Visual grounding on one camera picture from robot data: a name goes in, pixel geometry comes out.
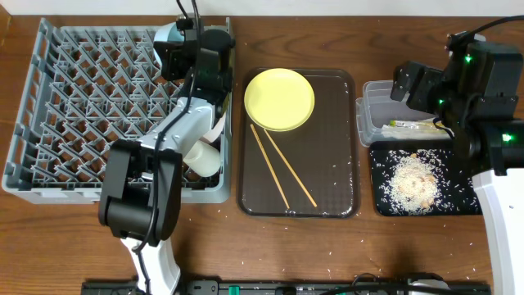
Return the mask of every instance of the clear plastic container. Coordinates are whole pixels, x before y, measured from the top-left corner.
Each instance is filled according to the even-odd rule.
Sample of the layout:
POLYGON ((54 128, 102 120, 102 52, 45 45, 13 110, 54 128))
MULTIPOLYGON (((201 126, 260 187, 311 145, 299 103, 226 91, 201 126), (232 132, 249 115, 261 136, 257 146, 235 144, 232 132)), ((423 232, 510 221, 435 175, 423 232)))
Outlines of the clear plastic container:
POLYGON ((360 142, 369 147, 371 143, 385 140, 405 139, 446 139, 449 135, 426 130, 388 128, 391 120, 419 121, 435 117, 422 111, 415 111, 406 106, 405 101, 397 102, 390 98, 393 81, 372 81, 364 84, 363 98, 357 98, 357 130, 360 142))

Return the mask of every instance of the wooden chopstick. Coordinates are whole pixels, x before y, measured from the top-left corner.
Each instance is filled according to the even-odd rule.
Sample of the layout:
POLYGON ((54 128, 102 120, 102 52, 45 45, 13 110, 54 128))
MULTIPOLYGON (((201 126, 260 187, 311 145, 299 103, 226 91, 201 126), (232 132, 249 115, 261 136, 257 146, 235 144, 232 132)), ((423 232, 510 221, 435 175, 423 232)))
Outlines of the wooden chopstick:
POLYGON ((304 191, 304 193, 308 196, 309 200, 311 201, 311 203, 313 204, 313 206, 317 206, 317 203, 314 201, 313 197, 311 197, 311 195, 309 194, 308 190, 305 188, 304 184, 302 183, 302 181, 300 181, 300 178, 298 177, 298 175, 295 173, 295 171, 293 170, 293 168, 291 167, 291 165, 289 164, 289 162, 287 161, 287 159, 285 158, 285 156, 282 154, 282 152, 280 152, 280 148, 278 148, 277 144, 273 141, 273 139, 271 138, 271 135, 269 135, 268 133, 268 130, 264 129, 264 132, 266 135, 268 135, 268 138, 269 140, 271 141, 271 143, 273 144, 273 146, 275 147, 275 149, 277 150, 278 152, 278 155, 280 155, 280 157, 282 158, 282 160, 284 161, 284 163, 286 163, 286 166, 287 168, 289 169, 289 171, 291 171, 291 173, 293 174, 293 176, 295 176, 295 179, 296 179, 296 182, 298 182, 298 184, 300 185, 300 187, 302 188, 302 190, 304 191))
POLYGON ((253 130, 253 135, 256 138, 256 142, 259 144, 259 148, 262 151, 262 155, 264 155, 264 159, 266 164, 268 164, 269 171, 271 171, 271 175, 273 176, 273 179, 275 180, 275 184, 277 184, 278 191, 280 191, 280 194, 282 195, 282 199, 284 199, 284 202, 286 203, 287 209, 289 209, 289 204, 287 203, 286 195, 284 194, 284 191, 282 190, 282 187, 280 186, 280 182, 278 182, 277 175, 275 174, 275 171, 273 170, 273 166, 271 166, 271 162, 269 161, 268 155, 265 153, 264 146, 262 145, 262 142, 260 141, 259 135, 256 133, 255 126, 251 124, 251 130, 253 130))

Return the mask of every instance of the gray dish drying rack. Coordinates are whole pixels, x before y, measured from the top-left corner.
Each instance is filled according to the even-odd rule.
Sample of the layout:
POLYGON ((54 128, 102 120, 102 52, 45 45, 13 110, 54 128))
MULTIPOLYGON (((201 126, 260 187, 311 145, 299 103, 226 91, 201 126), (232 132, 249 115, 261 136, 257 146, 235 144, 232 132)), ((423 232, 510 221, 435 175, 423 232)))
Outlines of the gray dish drying rack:
MULTIPOLYGON (((229 18, 219 28, 230 32, 229 18)), ((158 29, 58 29, 41 20, 2 177, 6 192, 32 203, 99 200, 111 143, 143 136, 176 106, 180 84, 163 80, 154 58, 158 29)), ((185 167, 183 202, 228 199, 231 106, 230 97, 224 131, 214 143, 220 172, 190 180, 185 167)))

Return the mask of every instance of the wooden table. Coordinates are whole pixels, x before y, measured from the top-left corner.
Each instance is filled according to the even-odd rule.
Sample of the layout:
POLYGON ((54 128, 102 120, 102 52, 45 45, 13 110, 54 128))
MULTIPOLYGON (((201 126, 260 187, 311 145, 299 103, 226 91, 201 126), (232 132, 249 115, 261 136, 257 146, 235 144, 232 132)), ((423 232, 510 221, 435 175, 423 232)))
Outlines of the wooden table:
MULTIPOLYGON (((170 17, 48 17, 63 25, 163 25, 170 17)), ((208 19, 219 23, 222 18, 208 19)), ((234 17, 237 84, 234 88, 232 196, 224 204, 184 205, 172 237, 186 275, 223 280, 351 281, 371 272, 395 277, 434 272, 446 280, 493 284, 481 216, 386 218, 373 210, 367 149, 360 147, 362 206, 348 220, 252 218, 235 201, 242 77, 251 68, 346 70, 357 97, 370 80, 392 79, 395 66, 415 60, 447 62, 447 33, 486 18, 234 17)), ((4 166, 39 17, 15 16, 0 48, 0 154, 4 166)), ((501 25, 490 40, 524 50, 524 24, 501 25)), ((520 95, 524 81, 521 79, 520 95)), ((519 104, 524 117, 524 103, 519 104)), ((1 193, 0 293, 78 294, 85 279, 130 279, 129 253, 98 224, 97 205, 29 204, 1 193)))

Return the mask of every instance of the white wall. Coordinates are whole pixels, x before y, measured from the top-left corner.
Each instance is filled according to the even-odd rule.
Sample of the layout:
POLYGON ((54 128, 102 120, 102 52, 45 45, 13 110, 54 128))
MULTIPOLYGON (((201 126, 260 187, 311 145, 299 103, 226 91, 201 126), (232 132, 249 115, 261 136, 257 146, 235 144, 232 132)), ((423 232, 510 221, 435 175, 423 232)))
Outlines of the white wall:
MULTIPOLYGON (((12 15, 173 15, 175 0, 0 0, 12 15)), ((189 0, 182 0, 192 11, 189 0)), ((512 16, 524 0, 197 0, 207 16, 512 16)))

